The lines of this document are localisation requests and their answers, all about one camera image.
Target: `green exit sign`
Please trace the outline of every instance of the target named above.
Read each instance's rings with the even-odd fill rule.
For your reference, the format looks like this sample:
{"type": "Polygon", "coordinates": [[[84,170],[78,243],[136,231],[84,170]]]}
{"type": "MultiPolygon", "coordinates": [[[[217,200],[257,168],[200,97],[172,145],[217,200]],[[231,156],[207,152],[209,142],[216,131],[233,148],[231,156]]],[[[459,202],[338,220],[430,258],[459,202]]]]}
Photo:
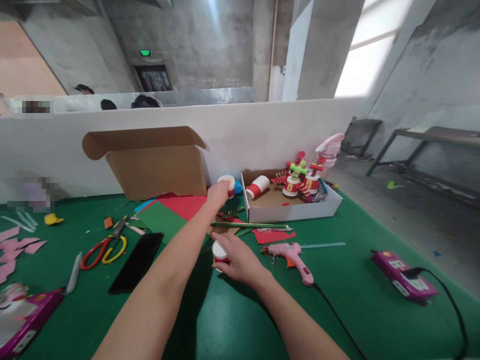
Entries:
{"type": "Polygon", "coordinates": [[[152,52],[150,50],[140,50],[141,56],[152,56],[152,52]]]}

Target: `hand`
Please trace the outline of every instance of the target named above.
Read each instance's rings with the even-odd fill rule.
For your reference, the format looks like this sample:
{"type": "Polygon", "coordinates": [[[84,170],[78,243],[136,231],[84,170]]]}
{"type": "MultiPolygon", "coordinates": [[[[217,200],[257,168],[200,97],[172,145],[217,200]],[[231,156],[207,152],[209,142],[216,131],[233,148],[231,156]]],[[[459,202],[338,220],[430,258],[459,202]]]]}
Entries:
{"type": "Polygon", "coordinates": [[[238,236],[231,233],[211,234],[225,250],[230,260],[226,262],[215,262],[211,267],[219,269],[233,280],[254,287],[260,283],[270,272],[260,263],[254,252],[238,236]]]}
{"type": "Polygon", "coordinates": [[[229,181],[220,180],[218,183],[210,186],[208,189],[206,203],[210,205],[215,212],[218,212],[220,208],[227,202],[227,199],[229,198],[229,186],[229,181]]]}

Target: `black hair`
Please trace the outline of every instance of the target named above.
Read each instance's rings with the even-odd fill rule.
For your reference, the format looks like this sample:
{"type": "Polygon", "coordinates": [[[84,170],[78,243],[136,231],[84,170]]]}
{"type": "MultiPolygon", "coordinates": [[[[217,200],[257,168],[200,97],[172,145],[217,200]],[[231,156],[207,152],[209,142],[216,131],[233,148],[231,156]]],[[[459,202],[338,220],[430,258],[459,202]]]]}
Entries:
{"type": "Polygon", "coordinates": [[[111,100],[103,99],[100,102],[100,107],[102,110],[117,110],[117,105],[111,100]]]}
{"type": "Polygon", "coordinates": [[[138,95],[134,102],[131,103],[132,109],[138,108],[161,108],[160,104],[153,97],[146,95],[138,95]]]}
{"type": "Polygon", "coordinates": [[[82,91],[82,90],[83,91],[88,91],[88,92],[90,92],[90,94],[95,95],[95,92],[86,85],[78,84],[77,86],[74,87],[74,89],[78,90],[78,91],[82,91]]]}

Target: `smartphone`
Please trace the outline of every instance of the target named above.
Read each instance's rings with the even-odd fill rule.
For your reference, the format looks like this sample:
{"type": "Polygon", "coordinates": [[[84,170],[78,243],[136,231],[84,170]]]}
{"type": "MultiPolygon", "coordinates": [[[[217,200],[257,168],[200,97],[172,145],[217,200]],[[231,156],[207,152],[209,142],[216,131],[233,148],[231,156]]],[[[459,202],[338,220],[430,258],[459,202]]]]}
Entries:
{"type": "Polygon", "coordinates": [[[162,232],[142,235],[108,289],[109,294],[131,293],[135,289],[152,265],[163,238],[162,232]]]}

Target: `cardboard box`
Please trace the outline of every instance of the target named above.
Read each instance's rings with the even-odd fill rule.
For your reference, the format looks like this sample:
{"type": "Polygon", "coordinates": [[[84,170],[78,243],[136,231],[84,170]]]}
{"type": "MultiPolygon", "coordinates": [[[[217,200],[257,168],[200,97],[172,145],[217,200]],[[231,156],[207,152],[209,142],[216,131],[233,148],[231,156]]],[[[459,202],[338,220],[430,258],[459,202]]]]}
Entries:
{"type": "Polygon", "coordinates": [[[105,156],[126,197],[206,195],[200,136],[188,126],[88,132],[82,141],[88,158],[105,156]]]}
{"type": "Polygon", "coordinates": [[[328,185],[328,196],[323,202],[305,203],[299,198],[287,198],[282,194],[282,186],[275,186],[271,183],[269,187],[253,200],[247,198],[245,189],[260,175],[269,179],[275,177],[275,173],[284,169],[270,169],[250,171],[241,173],[241,185],[243,186],[243,197],[249,223],[275,223],[300,219],[324,218],[335,215],[343,201],[328,185]]]}

